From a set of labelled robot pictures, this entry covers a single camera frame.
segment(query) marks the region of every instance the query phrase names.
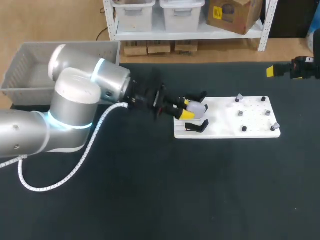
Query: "white board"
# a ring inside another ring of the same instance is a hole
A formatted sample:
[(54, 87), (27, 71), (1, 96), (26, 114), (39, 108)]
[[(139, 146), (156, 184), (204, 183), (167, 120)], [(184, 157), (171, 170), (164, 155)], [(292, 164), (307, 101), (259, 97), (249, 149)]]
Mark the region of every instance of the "white board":
[[(177, 139), (259, 139), (278, 138), (280, 129), (271, 131), (277, 123), (269, 97), (245, 96), (239, 102), (236, 97), (207, 97), (203, 100), (208, 110), (201, 119), (176, 120), (174, 119), (174, 136)], [(202, 125), (207, 120), (208, 127), (203, 133), (186, 130), (185, 123)]]

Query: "black cable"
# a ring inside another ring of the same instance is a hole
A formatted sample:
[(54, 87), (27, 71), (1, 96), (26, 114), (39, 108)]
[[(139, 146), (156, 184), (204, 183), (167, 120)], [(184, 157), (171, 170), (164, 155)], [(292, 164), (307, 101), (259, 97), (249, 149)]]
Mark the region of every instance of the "black cable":
[(107, 30), (107, 29), (108, 29), (108, 27), (106, 27), (105, 29), (103, 29), (103, 30), (99, 33), (99, 35), (96, 37), (96, 41), (98, 41), (100, 35), (101, 35), (105, 30)]
[[(100, 9), (100, 13), (101, 13), (101, 14), (104, 14), (104, 13), (105, 13), (105, 8), (104, 8), (104, 7)], [(103, 29), (103, 30), (99, 33), (99, 35), (96, 37), (96, 41), (98, 41), (100, 35), (101, 35), (105, 30), (107, 30), (107, 29), (108, 29), (108, 27), (106, 27), (105, 29)]]

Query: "small cardboard box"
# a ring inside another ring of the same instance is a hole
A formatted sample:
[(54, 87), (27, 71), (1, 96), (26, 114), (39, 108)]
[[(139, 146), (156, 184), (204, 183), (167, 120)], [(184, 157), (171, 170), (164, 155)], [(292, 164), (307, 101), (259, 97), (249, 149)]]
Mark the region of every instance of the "small cardboard box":
[(208, 25), (245, 35), (260, 17), (263, 0), (210, 0)]

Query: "white plastic basket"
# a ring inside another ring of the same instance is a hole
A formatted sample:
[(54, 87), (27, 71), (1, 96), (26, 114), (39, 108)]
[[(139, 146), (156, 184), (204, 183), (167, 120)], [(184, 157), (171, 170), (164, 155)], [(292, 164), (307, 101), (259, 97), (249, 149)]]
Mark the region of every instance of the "white plastic basket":
[(112, 2), (119, 26), (124, 32), (151, 32), (152, 12), (156, 0), (145, 0), (140, 4), (117, 4)]
[(165, 31), (194, 33), (198, 31), (201, 7), (205, 0), (160, 0), (164, 9)]
[(117, 65), (120, 63), (118, 41), (26, 42), (15, 54), (0, 91), (16, 106), (50, 105), (55, 82), (48, 77), (48, 64), (61, 44)]

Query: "white shelf post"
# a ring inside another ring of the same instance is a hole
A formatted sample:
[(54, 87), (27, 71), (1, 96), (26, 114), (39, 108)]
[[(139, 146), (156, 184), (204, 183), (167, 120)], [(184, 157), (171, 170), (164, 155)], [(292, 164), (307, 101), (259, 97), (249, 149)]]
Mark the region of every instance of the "white shelf post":
[(111, 5), (112, 0), (103, 0), (106, 24), (108, 26), (109, 37), (111, 41), (116, 40), (117, 29), (114, 20), (114, 8)]
[(275, 12), (277, 9), (277, 4), (278, 4), (278, 0), (270, 0), (269, 4), (267, 3), (267, 11), (265, 14), (264, 25), (263, 25), (258, 52), (264, 52), (266, 50), (272, 22), (274, 20)]

